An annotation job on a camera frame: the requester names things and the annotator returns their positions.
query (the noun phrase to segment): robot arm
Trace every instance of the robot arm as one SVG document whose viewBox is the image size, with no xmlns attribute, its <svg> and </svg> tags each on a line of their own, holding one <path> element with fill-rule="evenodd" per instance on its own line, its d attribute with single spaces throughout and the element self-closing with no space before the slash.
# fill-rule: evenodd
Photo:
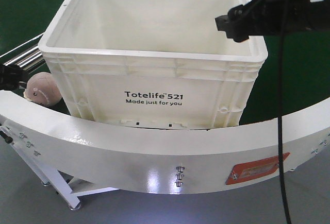
<svg viewBox="0 0 330 224">
<path fill-rule="evenodd" d="M 28 72 L 17 65 L 0 64 L 0 90 L 18 89 L 21 82 L 27 82 Z"/>
<path fill-rule="evenodd" d="M 216 18 L 218 31 L 242 42 L 249 36 L 279 35 L 285 0 L 252 0 Z M 286 33 L 330 30 L 330 0 L 290 0 Z"/>
</svg>

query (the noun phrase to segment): white surface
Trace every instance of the white surface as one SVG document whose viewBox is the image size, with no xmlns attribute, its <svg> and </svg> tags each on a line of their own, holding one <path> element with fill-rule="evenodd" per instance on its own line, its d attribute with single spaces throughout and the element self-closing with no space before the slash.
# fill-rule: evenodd
<svg viewBox="0 0 330 224">
<path fill-rule="evenodd" d="M 84 180 L 77 180 L 78 182 L 69 183 L 70 188 L 72 189 L 71 195 L 76 197 L 97 194 L 102 192 L 116 191 L 118 189 L 108 187 L 106 185 L 93 184 Z"/>
<path fill-rule="evenodd" d="M 215 17 L 247 1 L 65 0 L 39 47 L 73 116 L 165 129 L 236 126 L 267 49 L 261 37 L 227 39 Z"/>
<path fill-rule="evenodd" d="M 296 168 L 329 141 L 330 98 L 284 116 L 285 171 Z M 0 91 L 0 123 L 24 133 L 22 149 L 80 179 L 130 191 L 191 194 L 223 191 L 260 182 L 225 185 L 234 165 L 277 155 L 276 120 L 205 130 L 120 127 L 67 116 Z M 33 141 L 34 149 L 25 146 Z M 177 188 L 176 167 L 184 166 Z"/>
</svg>

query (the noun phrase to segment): tennis ball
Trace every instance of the tennis ball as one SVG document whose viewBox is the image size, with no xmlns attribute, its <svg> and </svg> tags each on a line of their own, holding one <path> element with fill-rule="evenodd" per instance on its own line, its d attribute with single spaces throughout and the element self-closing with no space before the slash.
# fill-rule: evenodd
<svg viewBox="0 0 330 224">
<path fill-rule="evenodd" d="M 45 107 L 59 103 L 62 98 L 53 76 L 48 72 L 37 73 L 28 80 L 24 97 Z"/>
</svg>

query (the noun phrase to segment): screw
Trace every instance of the screw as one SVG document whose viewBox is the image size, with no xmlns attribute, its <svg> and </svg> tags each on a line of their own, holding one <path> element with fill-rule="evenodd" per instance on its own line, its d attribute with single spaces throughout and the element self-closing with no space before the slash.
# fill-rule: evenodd
<svg viewBox="0 0 330 224">
<path fill-rule="evenodd" d="M 184 166 L 177 166 L 176 169 L 179 173 L 183 173 L 186 168 Z"/>
</svg>

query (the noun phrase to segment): orange warning plate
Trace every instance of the orange warning plate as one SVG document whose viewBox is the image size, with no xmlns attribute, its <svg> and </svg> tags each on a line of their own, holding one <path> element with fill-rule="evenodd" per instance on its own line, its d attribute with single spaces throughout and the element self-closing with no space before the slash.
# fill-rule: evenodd
<svg viewBox="0 0 330 224">
<path fill-rule="evenodd" d="M 290 153 L 283 154 L 285 160 Z M 278 156 L 237 164 L 233 167 L 226 184 L 237 184 L 245 181 L 257 179 L 276 172 L 278 169 Z"/>
</svg>

